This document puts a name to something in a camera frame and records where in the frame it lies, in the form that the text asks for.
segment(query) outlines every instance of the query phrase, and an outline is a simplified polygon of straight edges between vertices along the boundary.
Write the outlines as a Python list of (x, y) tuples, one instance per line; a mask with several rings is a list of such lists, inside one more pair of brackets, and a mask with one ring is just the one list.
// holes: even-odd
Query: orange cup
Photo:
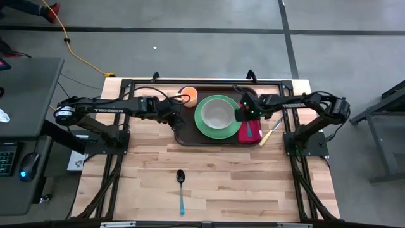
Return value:
[(186, 102), (190, 99), (190, 101), (185, 103), (184, 106), (186, 106), (188, 108), (192, 108), (197, 104), (198, 92), (197, 92), (197, 89), (195, 89), (194, 87), (185, 87), (184, 89), (182, 89), (181, 95), (190, 96), (190, 98), (188, 96), (182, 96), (183, 102)]

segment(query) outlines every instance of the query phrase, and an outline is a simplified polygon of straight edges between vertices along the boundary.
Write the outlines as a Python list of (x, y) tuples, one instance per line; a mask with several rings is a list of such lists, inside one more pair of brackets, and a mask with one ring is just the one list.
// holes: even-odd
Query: desk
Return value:
[[(120, 78), (106, 79), (103, 99), (118, 97)], [(294, 93), (310, 93), (308, 80), (293, 80)], [(153, 85), (172, 96), (182, 85)], [(250, 85), (257, 94), (278, 94), (272, 85)], [(158, 96), (143, 89), (135, 96)], [(262, 120), (264, 133), (282, 116)], [(313, 110), (299, 109), (306, 124), (316, 117)], [(98, 114), (98, 121), (112, 124), (114, 115)], [(285, 156), (282, 134), (284, 124), (263, 147), (185, 147), (176, 143), (167, 125), (150, 120), (130, 119), (130, 149), (124, 156), (116, 198), (114, 220), (297, 222), (297, 203), (290, 160)], [(86, 162), (72, 216), (78, 215), (98, 192), (106, 156), (97, 155)], [(308, 157), (315, 193), (330, 212), (339, 217), (332, 179), (325, 161)], [(179, 215), (179, 189), (175, 174), (186, 174), (185, 215)], [(304, 194), (306, 212), (308, 198)]]
[(12, 69), (0, 72), (4, 96), (0, 108), (10, 122), (0, 123), (0, 138), (35, 138), (46, 113), (64, 60), (60, 58), (6, 58)]
[[(51, 137), (40, 136), (38, 139), (20, 140), (20, 142), (23, 146), (18, 154), (14, 174), (11, 177), (0, 178), (1, 216), (24, 215), (28, 213), (33, 201), (39, 200), (41, 197), (42, 189), (45, 184), (45, 178), (43, 177), (44, 165), (52, 146)], [(32, 181), (22, 182), (18, 175), (18, 168), (24, 156), (32, 152), (40, 154), (37, 174)]]

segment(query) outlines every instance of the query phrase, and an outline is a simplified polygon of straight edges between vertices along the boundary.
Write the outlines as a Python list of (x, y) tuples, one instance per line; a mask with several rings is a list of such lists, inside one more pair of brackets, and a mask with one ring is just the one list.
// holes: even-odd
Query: computer mouse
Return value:
[(18, 173), (21, 181), (30, 182), (32, 179), (34, 179), (35, 175), (37, 174), (38, 162), (38, 153), (29, 153), (24, 156), (20, 163), (20, 171)]

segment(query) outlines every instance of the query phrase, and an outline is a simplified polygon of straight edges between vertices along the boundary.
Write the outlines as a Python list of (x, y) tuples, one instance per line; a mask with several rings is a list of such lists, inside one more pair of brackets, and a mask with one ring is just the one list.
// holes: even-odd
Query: wooden tabletop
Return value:
[[(117, 98), (121, 80), (106, 79), (101, 97)], [(311, 92), (308, 80), (293, 80), (293, 85), (295, 94)], [(154, 87), (173, 96), (182, 85)], [(277, 86), (250, 87), (258, 95), (278, 94)], [(136, 91), (135, 96), (163, 99), (150, 89)], [(316, 117), (309, 109), (298, 109), (298, 114), (302, 124)], [(267, 133), (281, 116), (278, 112), (270, 120), (263, 119), (263, 133)], [(109, 125), (113, 123), (114, 115), (98, 114), (96, 119)], [(168, 125), (138, 118), (130, 119), (130, 131), (130, 149), (123, 159), (114, 220), (299, 221), (290, 160), (285, 156), (282, 140), (284, 124), (263, 147), (252, 148), (181, 146), (176, 143)], [(105, 155), (97, 155), (84, 165), (72, 216), (82, 212), (98, 192), (105, 160)], [(308, 157), (308, 165), (315, 193), (330, 212), (339, 217), (327, 164), (321, 158)], [(184, 216), (179, 214), (180, 186), (175, 177), (180, 168), (186, 175)], [(310, 215), (306, 194), (304, 203)]]

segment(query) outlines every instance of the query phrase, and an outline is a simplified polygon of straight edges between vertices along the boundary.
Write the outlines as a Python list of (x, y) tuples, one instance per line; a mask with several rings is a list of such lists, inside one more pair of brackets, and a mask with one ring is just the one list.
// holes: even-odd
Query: concrete floor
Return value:
[[(290, 29), (405, 30), (401, 0), (284, 0)], [(283, 29), (277, 0), (61, 0), (66, 26)], [(42, 18), (4, 9), (0, 25), (49, 25)], [(234, 77), (253, 69), (259, 78), (291, 79), (283, 34), (185, 34), (70, 32), (76, 52), (118, 77)], [(62, 57), (63, 74), (94, 87), (103, 76), (76, 60), (61, 32), (0, 30), (15, 50), (34, 57)], [(313, 91), (345, 96), (352, 117), (377, 102), (381, 93), (404, 80), (404, 36), (292, 35), (300, 79)], [(64, 77), (71, 95), (98, 96)], [(53, 105), (66, 98), (57, 88)], [(335, 127), (325, 129), (327, 134)], [(405, 226), (405, 182), (371, 186), (368, 179), (383, 175), (368, 126), (346, 124), (328, 144), (332, 179), (341, 217), (347, 221)], [(64, 219), (70, 209), (77, 176), (57, 180), (55, 197), (43, 213), (0, 217), (0, 223)]]

